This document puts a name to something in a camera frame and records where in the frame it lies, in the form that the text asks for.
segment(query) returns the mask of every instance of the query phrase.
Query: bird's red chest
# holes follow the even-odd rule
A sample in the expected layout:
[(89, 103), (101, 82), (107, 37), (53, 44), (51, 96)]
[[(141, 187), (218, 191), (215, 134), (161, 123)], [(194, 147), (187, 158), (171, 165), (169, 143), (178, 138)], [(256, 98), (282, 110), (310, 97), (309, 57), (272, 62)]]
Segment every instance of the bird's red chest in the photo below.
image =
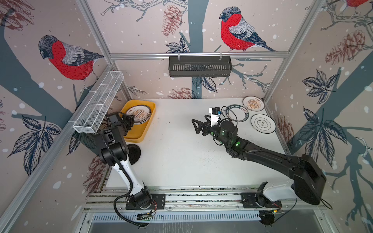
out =
[(65, 47), (60, 41), (57, 41), (52, 46), (53, 59), (49, 61), (58, 69), (66, 78), (74, 80), (83, 80), (92, 72), (93, 61), (89, 61), (80, 66), (69, 66), (62, 62), (66, 56)]
[(347, 0), (346, 3), (348, 6), (351, 6), (351, 7), (358, 7), (360, 6), (361, 4), (367, 2), (368, 0)]
[(237, 24), (239, 24), (241, 17), (242, 17), (241, 15), (235, 14), (235, 15), (232, 15), (227, 20), (227, 22), (222, 21), (222, 30), (221, 30), (222, 40), (231, 49), (246, 50), (250, 48), (251, 46), (255, 45), (254, 43), (236, 38), (229, 31), (229, 27), (236, 26)]

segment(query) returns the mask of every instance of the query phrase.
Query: yellow tray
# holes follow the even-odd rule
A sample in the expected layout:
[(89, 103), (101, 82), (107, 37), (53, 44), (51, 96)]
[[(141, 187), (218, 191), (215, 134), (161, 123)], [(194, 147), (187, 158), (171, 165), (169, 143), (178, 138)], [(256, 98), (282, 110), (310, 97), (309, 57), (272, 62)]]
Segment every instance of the yellow tray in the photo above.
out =
[(151, 110), (151, 116), (149, 120), (141, 125), (134, 125), (130, 131), (128, 131), (127, 135), (124, 136), (126, 142), (135, 142), (139, 143), (143, 141), (146, 132), (149, 129), (151, 121), (153, 120), (154, 113), (156, 112), (156, 104), (149, 101), (144, 100), (130, 100), (128, 101), (124, 107), (122, 108), (121, 112), (126, 113), (128, 109), (137, 106), (137, 105), (146, 105)]

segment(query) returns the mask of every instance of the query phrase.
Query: plate with orange logo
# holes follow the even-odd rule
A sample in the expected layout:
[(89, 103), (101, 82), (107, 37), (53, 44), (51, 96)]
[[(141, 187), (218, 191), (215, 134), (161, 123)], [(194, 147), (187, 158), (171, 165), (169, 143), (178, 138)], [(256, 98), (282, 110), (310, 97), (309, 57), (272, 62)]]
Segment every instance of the plate with orange logo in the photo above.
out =
[(261, 111), (264, 109), (264, 102), (258, 97), (255, 96), (247, 96), (242, 101), (245, 108), (251, 111)]

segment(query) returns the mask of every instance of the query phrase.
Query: white wire basket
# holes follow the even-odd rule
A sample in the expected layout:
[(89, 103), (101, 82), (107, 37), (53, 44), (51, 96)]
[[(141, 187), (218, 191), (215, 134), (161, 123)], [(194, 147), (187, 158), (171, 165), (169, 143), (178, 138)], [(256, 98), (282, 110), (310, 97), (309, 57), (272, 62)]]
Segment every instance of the white wire basket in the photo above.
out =
[(124, 80), (120, 71), (109, 71), (74, 124), (78, 133), (96, 133)]

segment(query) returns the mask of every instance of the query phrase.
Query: white dot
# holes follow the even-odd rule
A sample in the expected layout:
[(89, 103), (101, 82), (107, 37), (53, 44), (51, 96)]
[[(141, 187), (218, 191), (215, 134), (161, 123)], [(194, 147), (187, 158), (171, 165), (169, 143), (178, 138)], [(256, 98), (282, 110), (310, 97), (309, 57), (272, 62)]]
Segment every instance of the white dot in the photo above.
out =
[(54, 183), (53, 188), (58, 189), (60, 186), (61, 186), (61, 181), (57, 181), (56, 183)]

